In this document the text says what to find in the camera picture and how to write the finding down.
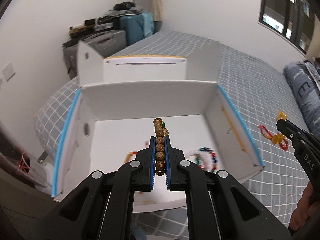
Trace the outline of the person's right hand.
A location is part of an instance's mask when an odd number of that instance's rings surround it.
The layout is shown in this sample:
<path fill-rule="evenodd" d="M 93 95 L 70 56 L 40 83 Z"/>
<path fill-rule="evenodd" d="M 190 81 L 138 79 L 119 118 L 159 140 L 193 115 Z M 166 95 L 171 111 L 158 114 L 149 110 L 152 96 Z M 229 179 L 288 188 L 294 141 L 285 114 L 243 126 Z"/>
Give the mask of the person's right hand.
<path fill-rule="evenodd" d="M 313 195 L 313 186 L 308 182 L 306 188 L 303 191 L 302 197 L 297 203 L 296 209 L 293 211 L 290 219 L 289 228 L 296 231 L 301 228 L 309 217 L 313 217 L 317 209 L 319 208 L 319 202 L 311 203 L 311 197 Z"/>

